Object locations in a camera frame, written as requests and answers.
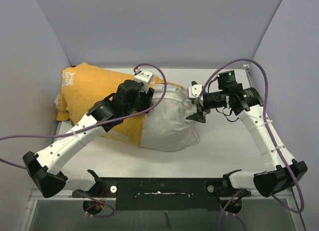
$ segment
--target black end cap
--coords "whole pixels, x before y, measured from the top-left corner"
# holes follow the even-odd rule
[[[307,165],[304,161],[292,160],[292,162],[290,168],[299,181],[307,172]],[[258,192],[264,197],[269,197],[295,185],[286,167],[278,167],[276,171],[256,174],[254,184]]]
[[[59,193],[65,186],[67,177],[60,172],[57,175],[47,173],[47,167],[42,167],[37,161],[37,155],[29,151],[23,156],[29,176],[32,178],[45,198],[50,198]]]

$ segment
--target bolt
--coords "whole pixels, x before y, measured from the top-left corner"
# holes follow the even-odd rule
[[[116,188],[116,186],[113,185],[113,186],[111,186],[110,190],[111,190],[111,193],[114,194],[114,193],[116,193],[117,188]]]
[[[209,185],[209,186],[207,187],[207,190],[208,190],[210,193],[214,192],[214,186]]]

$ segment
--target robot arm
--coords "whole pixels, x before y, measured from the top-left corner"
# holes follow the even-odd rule
[[[133,80],[126,80],[118,86],[116,93],[110,94],[94,104],[82,119],[67,133],[74,133],[37,152],[28,152],[23,161],[28,174],[45,198],[52,197],[62,189],[90,190],[96,183],[94,172],[67,170],[64,165],[84,146],[95,138],[119,125],[123,120],[77,132],[98,122],[124,117],[133,112],[149,108],[154,90],[149,88],[153,73],[139,71]]]
[[[276,150],[280,149],[297,180],[306,173],[307,166],[303,161],[297,162],[287,150],[276,133],[272,121],[266,115],[266,123],[278,145],[274,146],[263,120],[263,100],[256,89],[243,89],[242,84],[236,82],[234,71],[219,74],[218,88],[220,92],[203,94],[196,104],[197,113],[188,119],[205,123],[204,112],[209,113],[210,109],[222,107],[233,109],[255,141],[266,169],[264,172],[235,170],[225,174],[223,176],[225,188],[254,189],[261,195],[269,197],[294,186],[291,175]],[[192,86],[188,87],[188,98],[194,102],[199,94],[196,91],[201,89],[201,85],[193,82]]]

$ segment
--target white fabric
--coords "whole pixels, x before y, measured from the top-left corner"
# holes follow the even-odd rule
[[[162,96],[163,85],[155,85],[152,104]],[[172,85],[160,104],[144,119],[140,146],[162,151],[176,151],[199,143],[196,122],[186,117],[196,112],[196,107],[186,100],[186,89]]]

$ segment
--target purple cable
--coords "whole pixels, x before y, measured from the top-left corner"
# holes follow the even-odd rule
[[[106,204],[106,203],[104,203],[104,202],[102,202],[102,201],[100,201],[100,200],[94,199],[94,198],[92,198],[92,197],[90,197],[90,196],[88,196],[88,195],[86,195],[86,194],[81,193],[80,191],[75,190],[74,192],[77,193],[78,195],[81,195],[82,197],[85,197],[85,198],[88,198],[88,199],[90,199],[90,200],[92,200],[92,201],[95,201],[95,202],[98,203],[98,204],[107,206],[107,207],[109,207],[109,208],[112,210],[112,212],[111,212],[109,215],[92,215],[92,217],[102,219],[102,218],[108,218],[108,217],[110,217],[110,216],[112,216],[112,215],[114,214],[115,209],[114,209],[114,207],[113,207],[112,205],[109,205],[109,204]],[[94,207],[94,206],[96,206],[96,204],[93,204],[93,205],[89,206],[89,207],[85,210],[85,212],[88,212],[88,210],[89,210],[90,208]]]
[[[220,227],[221,227],[221,221],[223,219],[223,214],[225,213],[225,210],[227,208],[227,206],[230,204],[230,202],[232,202],[242,191],[244,191],[244,189],[240,189],[239,191],[237,191],[236,194],[233,195],[233,197],[230,198],[230,200],[226,203],[226,205],[224,206],[223,210],[220,212],[220,215],[219,215],[219,219],[218,219],[218,231],[220,231]],[[244,221],[238,216],[238,215],[235,215],[235,217],[237,219],[239,219],[239,221],[243,224],[243,227],[244,227],[244,230],[246,230],[246,225],[244,223]]]
[[[230,61],[229,63],[227,63],[226,65],[222,66],[221,68],[217,69],[210,77],[209,79],[207,80],[207,82],[205,83],[205,85],[203,86],[203,89],[202,91],[200,92],[198,98],[196,99],[196,101],[198,102],[199,99],[201,98],[201,96],[203,95],[203,93],[205,92],[206,90],[206,87],[208,86],[209,82],[213,79],[213,77],[219,73],[222,69],[226,68],[227,66],[229,66],[230,64],[232,63],[235,63],[235,62],[239,62],[239,61],[248,61],[248,62],[251,62],[253,64],[255,64],[259,69],[260,71],[262,72],[263,74],[263,77],[264,77],[264,81],[265,81],[265,98],[264,98],[264,108],[263,108],[263,120],[264,120],[264,123],[265,123],[265,127],[267,129],[267,132],[269,133],[269,136],[270,136],[270,139],[271,141],[273,142],[274,146],[275,147],[278,147],[278,144],[276,142],[276,139],[272,133],[272,131],[270,130],[270,127],[267,123],[267,119],[266,119],[266,108],[267,108],[267,103],[268,103],[268,79],[267,79],[267,75],[266,75],[266,72],[265,70],[263,69],[263,67],[258,63],[256,62],[255,60],[253,59],[249,59],[249,58],[239,58],[239,59],[235,59],[233,61]],[[279,157],[281,158],[281,160],[283,161],[284,165],[286,166],[295,186],[296,186],[296,189],[297,189],[297,192],[299,194],[299,198],[300,198],[300,208],[298,210],[294,210],[292,208],[290,208],[287,204],[283,203],[281,200],[279,200],[275,195],[273,195],[272,197],[277,200],[282,206],[284,206],[286,209],[288,209],[289,211],[293,212],[293,213],[296,213],[296,214],[300,214],[304,208],[305,208],[305,202],[304,202],[304,197],[303,197],[303,194],[301,192],[301,188],[300,188],[300,185],[298,183],[298,180],[296,179],[295,177],[295,174],[294,172],[292,171],[292,169],[290,168],[289,164],[287,163],[286,159],[284,158],[282,152],[280,151],[280,149],[276,149]]]
[[[141,114],[144,114],[144,113],[147,113],[149,112],[150,110],[154,109],[164,98],[165,96],[165,93],[166,93],[166,90],[167,90],[167,81],[166,81],[166,77],[163,73],[163,71],[158,67],[158,66],[155,66],[155,65],[151,65],[151,64],[148,64],[148,63],[141,63],[139,65],[137,65],[135,68],[134,68],[134,71],[136,71],[136,69],[140,66],[150,66],[150,67],[153,67],[155,69],[157,69],[159,71],[159,73],[161,74],[161,76],[163,77],[163,80],[164,80],[164,90],[163,90],[163,94],[162,96],[159,98],[159,100],[151,107],[145,109],[144,111],[141,111],[139,113],[135,113],[135,114],[131,114],[131,115],[127,115],[127,116],[124,116],[124,117],[120,117],[120,118],[116,118],[116,119],[111,119],[111,120],[106,120],[106,121],[103,121],[103,122],[99,122],[99,123],[96,123],[94,125],[91,125],[91,126],[88,126],[86,128],[83,128],[83,129],[80,129],[80,130],[77,130],[75,131],[76,134],[78,133],[81,133],[81,132],[84,132],[84,131],[87,131],[87,130],[90,130],[92,128],[95,128],[95,127],[98,127],[98,126],[101,126],[101,125],[105,125],[105,124],[108,124],[108,123],[112,123],[112,122],[115,122],[115,121],[119,121],[119,120],[124,120],[124,119],[127,119],[127,118],[131,118],[131,117],[135,117],[135,116],[139,116]],[[67,136],[72,136],[74,135],[74,133],[67,133],[67,134],[61,134],[61,135],[28,135],[28,134],[20,134],[20,135],[7,135],[7,136],[3,136],[3,137],[0,137],[0,141],[1,140],[6,140],[6,139],[11,139],[11,138],[20,138],[20,137],[27,137],[27,138],[61,138],[61,137],[67,137]],[[17,164],[14,164],[14,163],[11,163],[9,161],[6,161],[6,160],[3,160],[3,159],[0,159],[1,162],[4,162],[8,165],[12,165],[12,166],[15,166],[15,167],[18,167],[18,168],[22,168],[22,169],[25,169],[24,166],[21,166],[21,165],[17,165]]]

